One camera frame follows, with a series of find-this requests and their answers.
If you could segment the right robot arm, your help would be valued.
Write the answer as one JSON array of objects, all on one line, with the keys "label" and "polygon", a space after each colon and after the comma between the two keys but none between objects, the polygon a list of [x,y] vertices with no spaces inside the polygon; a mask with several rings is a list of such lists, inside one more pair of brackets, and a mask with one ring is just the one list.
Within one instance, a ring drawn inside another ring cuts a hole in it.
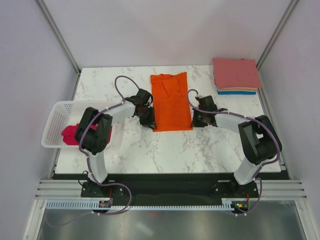
[{"label": "right robot arm", "polygon": [[213,97],[196,96],[198,107],[193,107],[192,126],[223,128],[239,134],[244,159],[233,173],[229,191],[235,197],[247,191],[247,184],[254,181],[265,166],[279,160],[282,143],[266,115],[248,117],[218,108]]}]

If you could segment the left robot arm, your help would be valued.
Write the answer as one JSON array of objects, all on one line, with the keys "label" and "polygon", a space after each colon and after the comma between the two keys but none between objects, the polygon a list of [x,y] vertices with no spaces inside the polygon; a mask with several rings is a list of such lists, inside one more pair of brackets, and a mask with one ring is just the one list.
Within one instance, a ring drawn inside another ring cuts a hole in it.
[{"label": "left robot arm", "polygon": [[92,191],[99,197],[106,196],[110,185],[105,179],[108,176],[105,166],[104,150],[109,143],[114,124],[127,118],[138,117],[145,128],[155,130],[154,97],[150,92],[139,89],[136,95],[124,98],[120,103],[102,110],[88,107],[85,109],[75,132],[79,151],[86,156],[88,177],[93,181]]}]

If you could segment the orange t-shirt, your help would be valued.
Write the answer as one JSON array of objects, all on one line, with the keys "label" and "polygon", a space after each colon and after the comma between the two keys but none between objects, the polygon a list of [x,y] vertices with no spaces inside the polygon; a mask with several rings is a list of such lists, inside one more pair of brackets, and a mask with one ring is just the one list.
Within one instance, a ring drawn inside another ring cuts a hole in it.
[{"label": "orange t-shirt", "polygon": [[187,73],[151,75],[150,83],[156,123],[154,132],[192,130]]}]

